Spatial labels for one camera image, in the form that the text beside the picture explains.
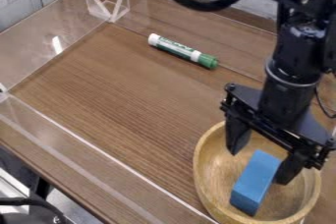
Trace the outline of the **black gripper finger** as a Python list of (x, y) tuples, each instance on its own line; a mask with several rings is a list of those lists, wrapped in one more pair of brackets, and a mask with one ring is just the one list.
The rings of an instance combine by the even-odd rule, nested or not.
[(283, 161), (276, 173), (275, 182), (287, 185), (300, 173), (308, 160), (308, 155), (303, 150), (296, 150)]
[(251, 139), (250, 125), (232, 115), (226, 117), (226, 147), (232, 155), (247, 145)]

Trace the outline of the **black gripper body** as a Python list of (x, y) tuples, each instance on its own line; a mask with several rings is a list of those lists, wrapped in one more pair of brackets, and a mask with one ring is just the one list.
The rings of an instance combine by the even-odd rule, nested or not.
[(320, 169), (336, 141), (314, 118), (311, 102), (324, 70), (315, 63), (270, 60), (266, 82), (260, 89), (230, 83), (220, 109), (246, 122), (288, 155), (303, 150), (308, 155), (304, 168)]

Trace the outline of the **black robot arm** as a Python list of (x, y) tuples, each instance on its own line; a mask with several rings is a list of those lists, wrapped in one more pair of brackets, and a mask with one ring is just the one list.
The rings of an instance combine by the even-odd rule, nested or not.
[[(239, 0), (174, 0), (202, 12), (219, 11)], [(279, 3), (278, 44), (266, 64), (262, 89), (231, 83), (220, 109), (226, 146), (236, 154), (260, 133), (288, 151), (275, 182), (288, 184), (300, 171), (320, 169), (336, 140), (311, 113), (326, 74), (336, 75), (336, 0), (275, 0)]]

